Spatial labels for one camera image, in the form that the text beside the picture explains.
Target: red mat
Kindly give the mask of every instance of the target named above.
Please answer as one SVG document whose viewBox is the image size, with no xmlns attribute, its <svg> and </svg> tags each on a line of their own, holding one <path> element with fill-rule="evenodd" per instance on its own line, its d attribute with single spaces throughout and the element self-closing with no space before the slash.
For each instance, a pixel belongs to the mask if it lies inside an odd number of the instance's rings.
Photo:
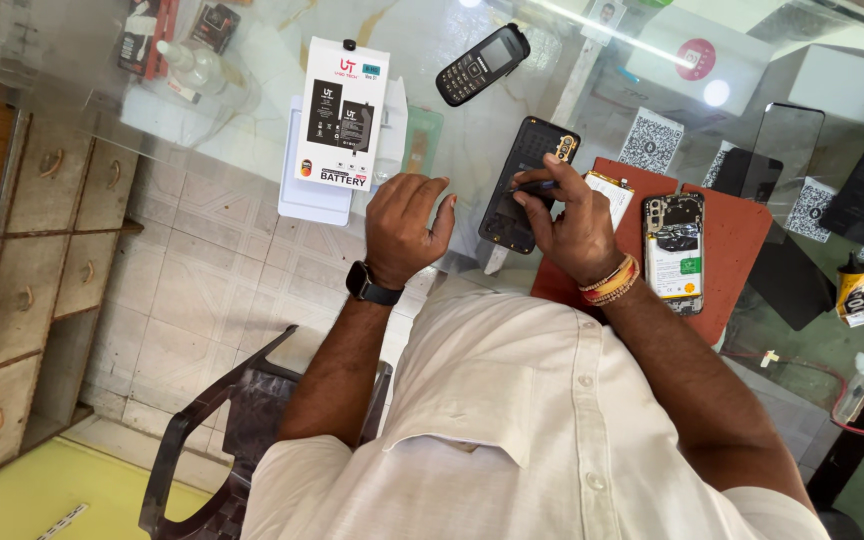
<svg viewBox="0 0 864 540">
<path fill-rule="evenodd" d="M 615 242 L 622 252 L 631 254 L 641 264 L 642 201 L 646 197 L 674 193 L 678 181 L 603 157 L 595 159 L 593 170 L 617 180 L 626 179 L 635 190 L 629 209 L 615 232 Z M 764 204 L 698 185 L 687 183 L 682 191 L 699 192 L 705 197 L 704 306 L 701 313 L 685 317 L 685 320 L 705 342 L 714 345 L 722 336 L 759 255 L 772 224 L 772 214 Z M 604 320 L 600 309 L 582 303 L 575 280 L 546 258 L 538 265 L 531 294 Z"/>
</svg>

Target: yellow floor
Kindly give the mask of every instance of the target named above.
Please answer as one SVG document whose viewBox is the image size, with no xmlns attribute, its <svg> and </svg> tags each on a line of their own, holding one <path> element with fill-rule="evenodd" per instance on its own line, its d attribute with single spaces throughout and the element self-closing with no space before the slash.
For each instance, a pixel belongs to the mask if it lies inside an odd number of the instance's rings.
<svg viewBox="0 0 864 540">
<path fill-rule="evenodd" d="M 147 540 L 138 527 L 149 472 L 62 438 L 54 438 L 0 470 L 0 540 L 34 539 L 79 504 L 55 540 Z M 166 516 L 182 520 L 210 495 L 174 483 Z"/>
</svg>

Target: shirt button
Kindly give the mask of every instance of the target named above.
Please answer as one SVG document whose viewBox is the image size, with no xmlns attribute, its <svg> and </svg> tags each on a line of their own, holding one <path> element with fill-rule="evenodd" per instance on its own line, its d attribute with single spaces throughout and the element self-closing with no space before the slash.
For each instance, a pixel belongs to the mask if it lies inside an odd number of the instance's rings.
<svg viewBox="0 0 864 540">
<path fill-rule="evenodd" d="M 599 477 L 591 472 L 588 472 L 585 475 L 585 483 L 588 484 L 588 487 L 594 489 L 595 491 L 602 491 L 606 488 L 606 484 L 602 483 L 602 480 Z"/>
</svg>

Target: plastic chair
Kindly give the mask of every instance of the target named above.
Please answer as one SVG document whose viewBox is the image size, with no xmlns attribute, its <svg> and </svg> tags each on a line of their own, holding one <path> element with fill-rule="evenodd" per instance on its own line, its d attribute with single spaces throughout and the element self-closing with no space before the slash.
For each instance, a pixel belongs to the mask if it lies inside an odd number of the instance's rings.
<svg viewBox="0 0 864 540">
<path fill-rule="evenodd" d="M 151 468 L 142 499 L 139 527 L 151 540 L 236 540 L 242 533 L 252 474 L 277 440 L 282 413 L 302 377 L 265 358 L 292 336 L 298 325 L 250 356 L 206 388 L 169 421 Z M 374 440 L 392 380 L 392 366 L 380 361 L 368 401 L 359 444 Z M 184 521 L 165 518 L 169 489 L 188 437 L 210 414 L 231 400 L 222 451 L 234 456 L 225 483 L 195 514 Z"/>
</svg>

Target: cable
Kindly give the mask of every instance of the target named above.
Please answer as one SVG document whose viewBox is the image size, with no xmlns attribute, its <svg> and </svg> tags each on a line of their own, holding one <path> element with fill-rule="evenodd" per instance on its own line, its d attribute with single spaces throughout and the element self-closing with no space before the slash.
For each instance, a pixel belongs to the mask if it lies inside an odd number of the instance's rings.
<svg viewBox="0 0 864 540">
<path fill-rule="evenodd" d="M 723 351 L 719 351 L 719 355 L 725 355 L 725 356 L 731 356 L 731 357 L 748 357 L 748 358 L 753 358 L 753 359 L 761 359 L 761 358 L 765 357 L 764 352 L 759 353 L 759 354 L 753 354 L 753 353 L 747 353 L 747 352 L 723 352 Z M 799 361 L 777 360 L 775 363 L 776 364 L 791 364 L 791 365 L 807 367 L 809 369 L 814 369 L 816 371 L 821 371 L 822 373 L 832 375 L 835 379 L 837 379 L 839 381 L 839 396 L 837 398 L 835 398 L 835 404 L 832 406 L 832 411 L 828 414 L 829 420 L 831 420 L 831 422 L 833 424 L 835 424 L 836 426 L 838 426 L 839 428 L 841 428 L 847 432 L 857 434 L 859 436 L 864 436 L 864 429 L 859 429 L 858 427 L 852 427 L 851 425 L 846 425 L 845 423 L 841 423 L 835 419 L 835 413 L 839 409 L 839 404 L 842 403 L 842 398 L 845 397 L 846 391 L 849 389 L 849 384 L 846 382 L 846 379 L 844 376 L 842 376 L 841 374 L 839 374 L 838 372 L 836 372 L 832 368 L 828 368 L 824 365 L 816 364 L 816 363 L 810 362 L 808 360 L 799 360 Z"/>
</svg>

